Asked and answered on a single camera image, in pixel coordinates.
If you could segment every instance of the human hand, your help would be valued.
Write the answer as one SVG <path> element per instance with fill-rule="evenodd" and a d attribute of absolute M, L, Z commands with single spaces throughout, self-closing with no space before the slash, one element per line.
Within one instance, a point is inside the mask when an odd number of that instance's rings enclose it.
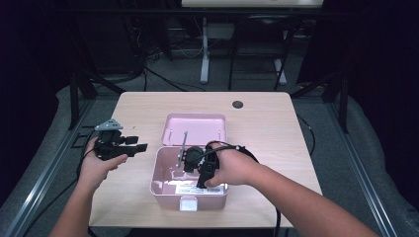
<path fill-rule="evenodd" d="M 216 149 L 221 145 L 213 143 L 210 145 Z M 249 185 L 249 179 L 253 170 L 259 166 L 250 156 L 234 149 L 225 149 L 216 152 L 219 160 L 219 170 L 213 178 L 205 182 L 206 187 L 215 187 L 220 184 Z"/>
<path fill-rule="evenodd" d="M 127 159 L 127 155 L 121 155 L 107 161 L 99 159 L 93 150 L 96 139 L 97 137 L 91 139 L 87 144 L 78 182 L 78 185 L 83 186 L 90 192 L 96 191 L 106 179 L 108 172 L 118 169 L 118 166 Z"/>

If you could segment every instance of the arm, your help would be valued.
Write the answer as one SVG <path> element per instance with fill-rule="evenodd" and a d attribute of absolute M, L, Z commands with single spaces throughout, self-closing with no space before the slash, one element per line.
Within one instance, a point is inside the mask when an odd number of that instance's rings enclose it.
<path fill-rule="evenodd" d="M 49 236 L 86 236 L 93 194 L 106 179 L 108 172 L 126 161 L 126 155 L 108 161 L 100 160 L 92 150 L 95 140 L 92 139 L 87 145 L 88 153 L 84 158 L 77 186 Z"/>
<path fill-rule="evenodd" d="M 219 172 L 206 182 L 249 185 L 264 195 L 303 236 L 377 236 L 331 200 L 236 150 L 217 152 Z"/>

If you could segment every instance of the open box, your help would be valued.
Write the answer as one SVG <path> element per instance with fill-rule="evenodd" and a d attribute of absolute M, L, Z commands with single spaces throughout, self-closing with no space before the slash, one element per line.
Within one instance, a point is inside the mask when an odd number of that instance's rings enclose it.
<path fill-rule="evenodd" d="M 163 147 L 157 151 L 150 190 L 161 207 L 196 211 L 225 206 L 228 186 L 210 189 L 196 187 L 200 174 L 185 173 L 178 167 L 178 155 L 185 139 L 185 149 L 209 141 L 226 141 L 225 116 L 218 114 L 170 114 L 163 129 Z"/>

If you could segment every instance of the box lid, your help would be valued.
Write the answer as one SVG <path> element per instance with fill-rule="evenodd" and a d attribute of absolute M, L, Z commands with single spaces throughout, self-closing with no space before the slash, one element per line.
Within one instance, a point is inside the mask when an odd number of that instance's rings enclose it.
<path fill-rule="evenodd" d="M 207 145 L 209 141 L 226 142 L 225 116 L 220 114 L 170 114 L 161 137 L 164 145 Z"/>

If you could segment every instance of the desk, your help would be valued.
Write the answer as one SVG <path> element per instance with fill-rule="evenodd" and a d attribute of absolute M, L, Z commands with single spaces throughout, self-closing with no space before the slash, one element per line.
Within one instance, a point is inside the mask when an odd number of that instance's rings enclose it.
<path fill-rule="evenodd" d="M 314 8 L 319 9 L 323 0 L 182 0 L 182 7 L 187 8 Z M 277 70 L 281 68 L 281 61 L 275 60 Z M 208 24 L 203 20 L 203 66 L 201 68 L 201 83 L 207 84 L 209 80 L 210 55 L 208 51 Z M 285 74 L 281 75 L 280 84 L 287 81 Z"/>
<path fill-rule="evenodd" d="M 232 107 L 241 101 L 242 109 Z M 230 186 L 224 209 L 182 212 L 161 208 L 150 182 L 166 118 L 171 113 L 223 114 L 227 142 L 246 146 L 260 161 L 321 194 L 294 109 L 286 93 L 129 92 L 123 93 L 113 118 L 124 136 L 148 143 L 109 173 L 93 199 L 91 226 L 149 228 L 275 228 L 273 205 L 247 186 Z M 291 224 L 282 219 L 283 227 Z"/>

